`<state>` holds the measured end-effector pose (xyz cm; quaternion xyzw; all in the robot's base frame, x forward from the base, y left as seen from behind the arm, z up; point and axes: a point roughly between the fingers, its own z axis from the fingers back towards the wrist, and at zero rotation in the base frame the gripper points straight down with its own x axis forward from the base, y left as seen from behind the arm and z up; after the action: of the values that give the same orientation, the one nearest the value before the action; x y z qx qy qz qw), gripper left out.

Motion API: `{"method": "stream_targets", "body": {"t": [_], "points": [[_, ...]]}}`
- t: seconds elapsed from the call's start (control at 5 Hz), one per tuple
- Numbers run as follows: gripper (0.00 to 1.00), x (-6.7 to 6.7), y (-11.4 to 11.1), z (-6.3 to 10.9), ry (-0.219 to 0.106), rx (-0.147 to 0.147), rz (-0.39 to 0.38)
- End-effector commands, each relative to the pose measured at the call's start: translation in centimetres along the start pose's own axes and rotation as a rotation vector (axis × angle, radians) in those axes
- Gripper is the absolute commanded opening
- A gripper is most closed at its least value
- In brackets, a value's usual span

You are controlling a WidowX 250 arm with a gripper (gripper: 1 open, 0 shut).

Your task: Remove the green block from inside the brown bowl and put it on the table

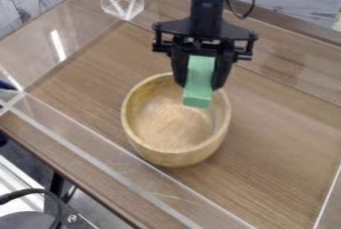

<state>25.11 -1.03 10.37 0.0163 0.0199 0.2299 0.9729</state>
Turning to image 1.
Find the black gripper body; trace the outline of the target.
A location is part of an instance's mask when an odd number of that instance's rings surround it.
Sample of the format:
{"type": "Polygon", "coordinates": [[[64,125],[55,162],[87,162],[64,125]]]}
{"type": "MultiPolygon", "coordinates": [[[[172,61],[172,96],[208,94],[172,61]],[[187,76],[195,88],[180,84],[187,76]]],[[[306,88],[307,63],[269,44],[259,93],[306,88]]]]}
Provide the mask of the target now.
{"type": "Polygon", "coordinates": [[[250,60],[258,39],[254,32],[230,24],[222,17],[229,0],[191,0],[187,17],[155,22],[152,50],[175,58],[178,53],[250,60]]]}

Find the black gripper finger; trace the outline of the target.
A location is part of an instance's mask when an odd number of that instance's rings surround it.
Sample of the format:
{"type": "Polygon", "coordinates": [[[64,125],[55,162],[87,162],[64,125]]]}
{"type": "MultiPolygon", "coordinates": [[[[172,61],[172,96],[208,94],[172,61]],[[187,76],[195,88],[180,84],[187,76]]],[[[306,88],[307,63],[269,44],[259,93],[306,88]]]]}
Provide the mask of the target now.
{"type": "Polygon", "coordinates": [[[187,76],[188,54],[178,47],[170,50],[170,65],[175,83],[183,88],[187,76]]]}
{"type": "Polygon", "coordinates": [[[223,48],[214,55],[214,67],[211,74],[211,89],[215,91],[225,85],[231,66],[234,63],[234,51],[230,48],[223,48]]]}

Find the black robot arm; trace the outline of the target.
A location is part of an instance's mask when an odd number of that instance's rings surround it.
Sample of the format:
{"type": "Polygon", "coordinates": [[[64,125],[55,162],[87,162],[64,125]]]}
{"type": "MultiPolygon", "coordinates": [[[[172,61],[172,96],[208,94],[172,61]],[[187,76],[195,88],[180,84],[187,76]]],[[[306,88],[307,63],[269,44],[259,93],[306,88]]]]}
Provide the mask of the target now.
{"type": "Polygon", "coordinates": [[[190,56],[214,58],[213,76],[208,79],[214,91],[223,87],[233,64],[238,60],[251,60],[258,35],[223,19],[225,7],[239,19],[245,19],[254,9],[254,5],[250,5],[249,10],[238,14],[230,0],[190,0],[186,18],[154,22],[152,50],[168,55],[174,81],[180,87],[184,87],[188,76],[190,56]]]}

